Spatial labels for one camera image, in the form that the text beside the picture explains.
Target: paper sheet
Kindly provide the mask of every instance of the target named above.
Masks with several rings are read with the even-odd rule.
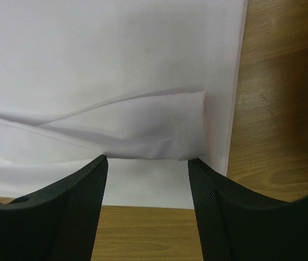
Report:
[[[203,88],[206,160],[226,174],[245,7],[245,0],[0,0],[0,120],[39,127],[119,97]],[[53,179],[37,165],[29,171],[41,185]],[[26,192],[28,176],[9,176],[19,189],[0,195]],[[104,203],[192,208],[187,162],[110,159]]]

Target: wooden surface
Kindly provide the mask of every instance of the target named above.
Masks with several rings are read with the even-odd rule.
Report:
[[[308,0],[249,1],[228,175],[282,200],[308,194]],[[194,212],[106,206],[93,259],[201,261]]]

